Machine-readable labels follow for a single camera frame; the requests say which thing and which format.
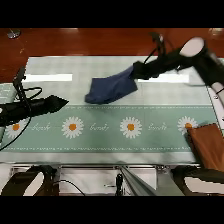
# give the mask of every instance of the robotic arm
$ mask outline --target robotic arm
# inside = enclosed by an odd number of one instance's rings
[[[158,44],[158,42],[164,42],[161,35],[153,33],[153,38],[157,41],[158,51],[161,50],[161,47],[165,48],[164,44]],[[205,85],[210,86],[215,91],[224,106],[224,65],[207,48],[205,40],[200,37],[190,39],[182,47],[174,49],[168,54],[159,53],[158,58],[149,63],[135,62],[131,78],[157,78],[161,73],[173,69],[179,71],[192,66],[196,69]]]

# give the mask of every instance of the folded cloth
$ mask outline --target folded cloth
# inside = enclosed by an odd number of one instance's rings
[[[93,78],[85,102],[108,104],[136,91],[137,85],[133,79],[130,79],[132,70],[133,66],[107,78]]]
[[[224,140],[216,124],[189,128],[188,138],[193,152],[207,169],[224,172]]]

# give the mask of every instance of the metal pole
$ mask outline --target metal pole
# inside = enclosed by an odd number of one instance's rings
[[[125,166],[120,167],[120,170],[134,196],[158,196],[156,190],[128,170]]]

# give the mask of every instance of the checkered pattern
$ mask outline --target checkered pattern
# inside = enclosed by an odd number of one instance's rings
[[[24,83],[24,87],[41,86],[43,88],[42,97],[55,94],[69,100],[70,105],[83,105],[85,104],[84,96],[89,92],[93,77],[108,77],[117,74],[138,60],[144,61],[145,58],[145,56],[31,57],[26,66],[26,74],[72,73],[73,80],[72,82]],[[111,105],[211,105],[204,86],[139,82],[137,85],[138,91]]]
[[[16,96],[16,90],[11,83],[0,84],[0,104],[11,103]],[[0,141],[2,140],[5,128],[0,128]]]

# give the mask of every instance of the yellow flower center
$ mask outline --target yellow flower center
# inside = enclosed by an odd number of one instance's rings
[[[133,124],[128,124],[128,130],[133,131],[135,129],[135,126]]]
[[[190,123],[186,123],[186,124],[185,124],[185,128],[192,128],[192,124],[190,124]]]
[[[14,125],[12,126],[12,129],[13,129],[13,131],[17,131],[17,130],[19,130],[19,124],[14,124]]]
[[[69,129],[70,129],[71,131],[74,131],[74,130],[76,129],[76,124],[70,124],[70,125],[69,125]]]

